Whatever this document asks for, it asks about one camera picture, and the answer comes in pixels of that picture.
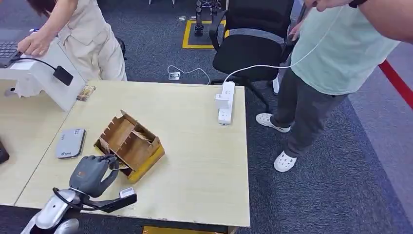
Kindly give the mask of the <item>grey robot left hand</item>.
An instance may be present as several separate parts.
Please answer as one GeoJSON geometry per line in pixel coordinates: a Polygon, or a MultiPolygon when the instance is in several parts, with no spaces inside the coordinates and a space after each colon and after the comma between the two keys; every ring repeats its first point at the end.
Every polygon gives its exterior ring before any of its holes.
{"type": "Polygon", "coordinates": [[[118,172],[119,162],[114,155],[85,156],[73,171],[69,188],[97,198],[115,181],[118,172]]]}

